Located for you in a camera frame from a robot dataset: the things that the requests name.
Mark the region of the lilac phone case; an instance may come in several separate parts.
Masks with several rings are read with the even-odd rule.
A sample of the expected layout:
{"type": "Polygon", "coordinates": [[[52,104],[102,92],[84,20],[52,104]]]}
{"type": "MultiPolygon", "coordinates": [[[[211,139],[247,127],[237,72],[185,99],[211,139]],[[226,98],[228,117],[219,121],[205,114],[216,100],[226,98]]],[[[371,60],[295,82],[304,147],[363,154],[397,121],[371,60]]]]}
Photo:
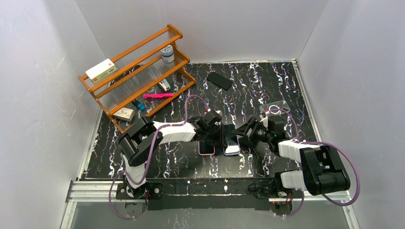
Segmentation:
{"type": "Polygon", "coordinates": [[[240,145],[238,143],[238,136],[229,134],[226,136],[227,147],[224,147],[223,154],[225,156],[235,156],[240,153],[240,145]]]}

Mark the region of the dark teal phone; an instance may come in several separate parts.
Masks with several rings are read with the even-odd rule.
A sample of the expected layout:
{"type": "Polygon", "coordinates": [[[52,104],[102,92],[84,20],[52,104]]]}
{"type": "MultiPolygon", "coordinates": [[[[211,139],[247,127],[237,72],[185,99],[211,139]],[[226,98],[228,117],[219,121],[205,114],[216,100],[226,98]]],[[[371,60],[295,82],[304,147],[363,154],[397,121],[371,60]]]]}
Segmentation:
{"type": "Polygon", "coordinates": [[[227,143],[227,147],[224,148],[225,156],[235,156],[240,153],[238,136],[232,133],[234,130],[234,124],[224,125],[225,140],[227,143]]]}

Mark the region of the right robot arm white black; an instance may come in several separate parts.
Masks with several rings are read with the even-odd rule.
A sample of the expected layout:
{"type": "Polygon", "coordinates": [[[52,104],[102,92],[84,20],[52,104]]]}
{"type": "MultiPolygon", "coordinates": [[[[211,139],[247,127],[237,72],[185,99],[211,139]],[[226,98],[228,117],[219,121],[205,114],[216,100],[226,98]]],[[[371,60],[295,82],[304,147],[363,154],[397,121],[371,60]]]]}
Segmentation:
{"type": "Polygon", "coordinates": [[[346,191],[351,187],[348,173],[336,149],[326,145],[298,143],[288,138],[282,117],[255,117],[232,131],[244,146],[254,147],[267,143],[271,152],[301,164],[300,171],[277,172],[270,190],[308,191],[311,195],[324,195],[346,191]]]}

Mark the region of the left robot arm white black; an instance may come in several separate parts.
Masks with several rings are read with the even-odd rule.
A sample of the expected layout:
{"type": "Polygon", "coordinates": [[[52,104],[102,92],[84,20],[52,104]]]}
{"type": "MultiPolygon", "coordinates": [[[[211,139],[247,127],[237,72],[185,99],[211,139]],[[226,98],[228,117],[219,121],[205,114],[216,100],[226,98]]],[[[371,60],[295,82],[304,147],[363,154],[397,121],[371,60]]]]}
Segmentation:
{"type": "Polygon", "coordinates": [[[137,189],[146,183],[152,154],[161,144],[202,142],[211,147],[226,147],[222,112],[208,110],[204,116],[183,122],[161,123],[143,117],[125,131],[118,140],[124,156],[124,180],[137,189]]]}

